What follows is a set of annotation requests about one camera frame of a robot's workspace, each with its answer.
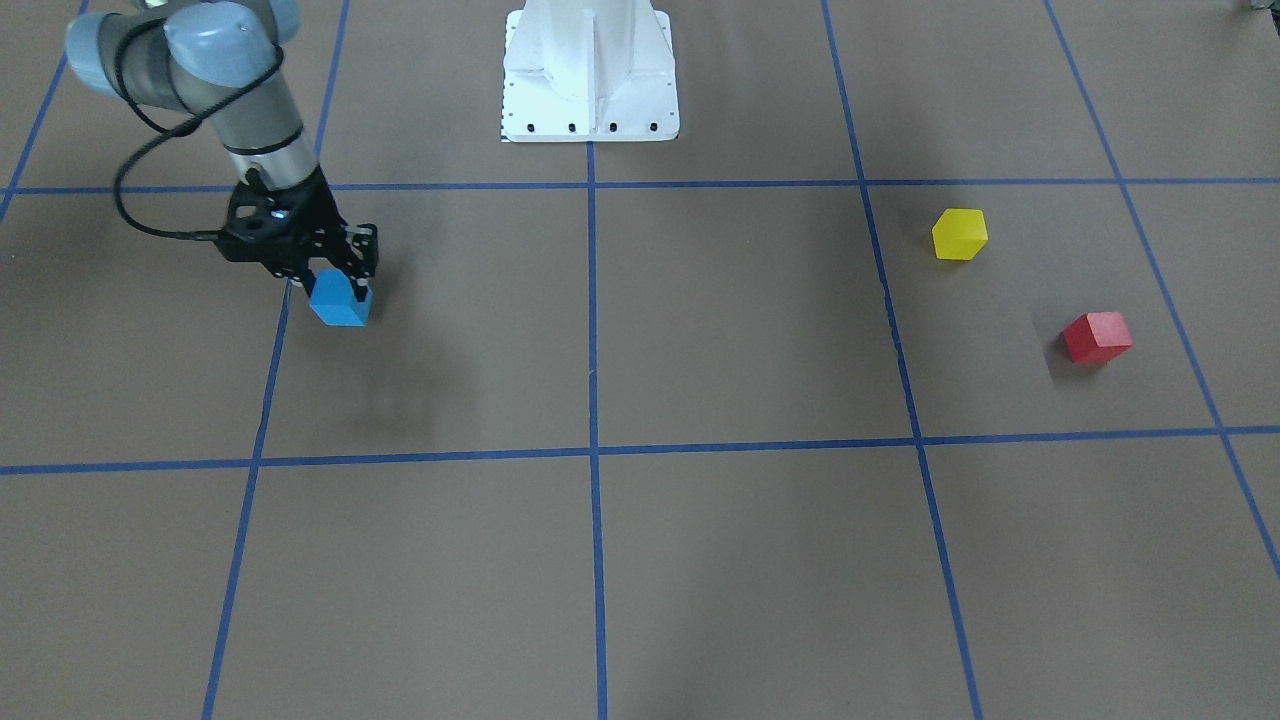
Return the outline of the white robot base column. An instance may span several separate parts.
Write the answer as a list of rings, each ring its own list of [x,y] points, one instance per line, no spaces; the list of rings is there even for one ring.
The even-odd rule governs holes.
[[[675,38],[649,1],[526,1],[504,22],[500,140],[678,137]]]

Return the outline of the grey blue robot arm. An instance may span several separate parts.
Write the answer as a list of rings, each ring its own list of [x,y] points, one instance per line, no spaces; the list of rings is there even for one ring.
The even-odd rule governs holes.
[[[340,214],[314,141],[283,76],[284,46],[300,28],[293,1],[138,1],[132,13],[88,13],[65,32],[69,68],[92,91],[122,100],[152,138],[111,181],[118,215],[154,237],[212,245],[230,263],[252,263],[302,288],[329,323],[362,322],[372,300],[379,247],[374,224]],[[134,218],[122,197],[145,156],[210,124],[237,182],[216,229],[166,231]]]

